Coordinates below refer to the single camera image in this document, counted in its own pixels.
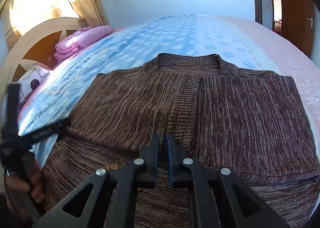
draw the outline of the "wooden headboard panel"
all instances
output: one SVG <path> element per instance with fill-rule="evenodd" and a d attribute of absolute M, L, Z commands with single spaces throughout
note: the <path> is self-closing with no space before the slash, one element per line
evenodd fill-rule
<path fill-rule="evenodd" d="M 2 65 L 0 96 L 2 97 L 8 83 L 19 80 L 35 62 L 52 69 L 58 63 L 53 56 L 55 45 L 80 28 L 79 18 L 61 17 L 45 21 L 23 35 Z"/>

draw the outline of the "white pillow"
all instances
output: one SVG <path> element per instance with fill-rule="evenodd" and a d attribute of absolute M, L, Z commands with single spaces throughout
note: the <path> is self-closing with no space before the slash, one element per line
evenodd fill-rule
<path fill-rule="evenodd" d="M 20 84 L 19 107 L 30 97 L 32 92 L 50 75 L 51 70 L 35 63 L 18 81 Z"/>

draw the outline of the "cream headboard frame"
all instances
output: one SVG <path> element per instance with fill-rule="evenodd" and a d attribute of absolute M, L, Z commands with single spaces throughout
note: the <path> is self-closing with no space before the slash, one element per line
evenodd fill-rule
<path fill-rule="evenodd" d="M 35 62 L 37 62 L 34 60 L 23 59 L 27 52 L 37 42 L 53 33 L 60 31 L 62 31 L 60 36 L 60 40 L 62 40 L 67 36 L 67 30 L 75 31 L 80 28 L 81 26 L 79 24 L 79 18 L 60 17 L 45 21 L 35 26 L 25 35 L 23 35 L 10 50 L 0 69 L 0 96 L 3 97 L 6 86 L 8 83 L 12 82 L 15 71 L 19 65 L 21 65 L 24 69 L 28 70 Z"/>

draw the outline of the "sheer curtain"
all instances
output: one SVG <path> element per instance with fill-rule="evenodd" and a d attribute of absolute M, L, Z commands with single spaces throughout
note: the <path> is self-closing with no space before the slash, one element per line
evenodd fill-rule
<path fill-rule="evenodd" d="M 9 50 L 33 27 L 59 17 L 78 17 L 82 27 L 108 25 L 100 0 L 12 0 L 3 15 Z"/>

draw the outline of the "metal pivot bolt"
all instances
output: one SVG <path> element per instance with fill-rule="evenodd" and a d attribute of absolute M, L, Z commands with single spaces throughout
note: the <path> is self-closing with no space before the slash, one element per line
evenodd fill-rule
<path fill-rule="evenodd" d="M 183 160 L 183 163 L 186 164 L 186 165 L 191 165 L 193 163 L 193 160 L 192 159 L 189 159 L 189 158 L 185 158 Z"/>
<path fill-rule="evenodd" d="M 137 159 L 134 160 L 134 163 L 135 163 L 136 165 L 142 165 L 143 162 L 144 162 L 144 160 L 143 160 L 143 159 L 140 159 L 140 158 L 137 158 Z"/>
<path fill-rule="evenodd" d="M 104 168 L 99 168 L 96 171 L 97 175 L 104 175 L 106 173 L 106 170 Z"/>
<path fill-rule="evenodd" d="M 223 175 L 230 175 L 230 173 L 231 173 L 230 169 L 228 169 L 226 167 L 221 169 L 221 174 L 223 174 Z"/>

